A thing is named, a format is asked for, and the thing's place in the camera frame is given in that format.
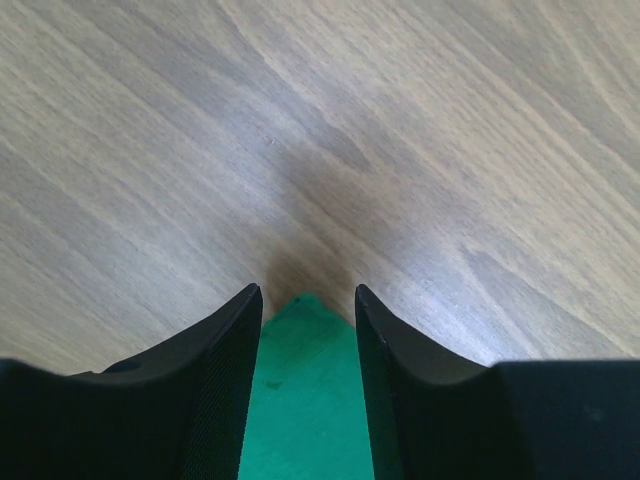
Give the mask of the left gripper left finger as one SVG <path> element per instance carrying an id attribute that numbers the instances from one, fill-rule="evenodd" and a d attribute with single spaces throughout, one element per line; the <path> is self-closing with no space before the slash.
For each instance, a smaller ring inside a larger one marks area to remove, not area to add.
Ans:
<path id="1" fill-rule="evenodd" d="M 261 330 L 246 286 L 193 326 L 102 372 L 1 362 L 5 479 L 234 479 Z"/>

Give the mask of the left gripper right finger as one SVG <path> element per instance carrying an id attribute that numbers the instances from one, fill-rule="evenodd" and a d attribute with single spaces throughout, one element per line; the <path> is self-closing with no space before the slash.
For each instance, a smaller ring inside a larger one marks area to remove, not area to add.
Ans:
<path id="1" fill-rule="evenodd" d="M 635 479 L 635 360 L 473 362 L 355 292 L 378 479 Z"/>

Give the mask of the green t shirt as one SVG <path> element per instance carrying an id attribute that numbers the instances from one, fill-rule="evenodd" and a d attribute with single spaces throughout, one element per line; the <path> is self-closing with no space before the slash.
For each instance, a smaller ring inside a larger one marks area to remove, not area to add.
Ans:
<path id="1" fill-rule="evenodd" d="M 239 476 L 374 476 L 355 331 L 314 295 L 262 328 Z"/>

